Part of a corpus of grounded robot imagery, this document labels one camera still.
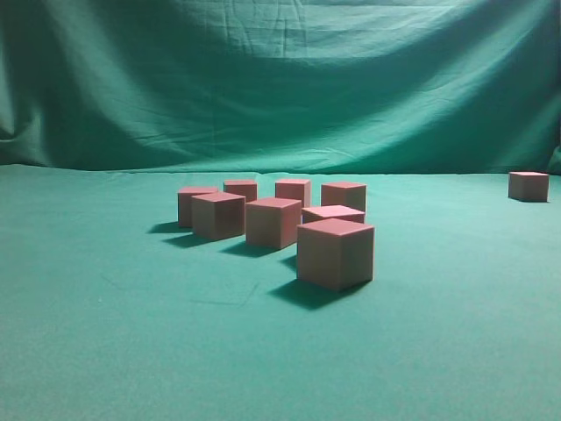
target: green cloth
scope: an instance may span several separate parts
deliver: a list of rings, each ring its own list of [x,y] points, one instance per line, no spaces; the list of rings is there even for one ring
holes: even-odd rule
[[[0,163],[561,174],[558,0],[2,0]]]
[[[295,282],[296,246],[205,242],[176,191],[286,174],[0,167],[0,419],[558,421],[561,177],[368,184],[375,280]]]

